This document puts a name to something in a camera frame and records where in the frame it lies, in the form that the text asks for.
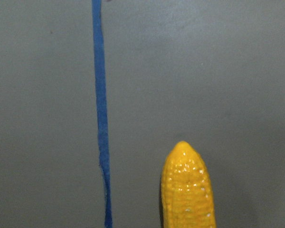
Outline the yellow toy corn cob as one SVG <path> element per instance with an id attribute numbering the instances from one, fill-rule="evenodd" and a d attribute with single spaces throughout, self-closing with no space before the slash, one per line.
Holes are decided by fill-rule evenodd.
<path id="1" fill-rule="evenodd" d="M 200 154 L 185 141 L 177 143 L 161 172 L 165 228 L 215 228 L 213 191 Z"/>

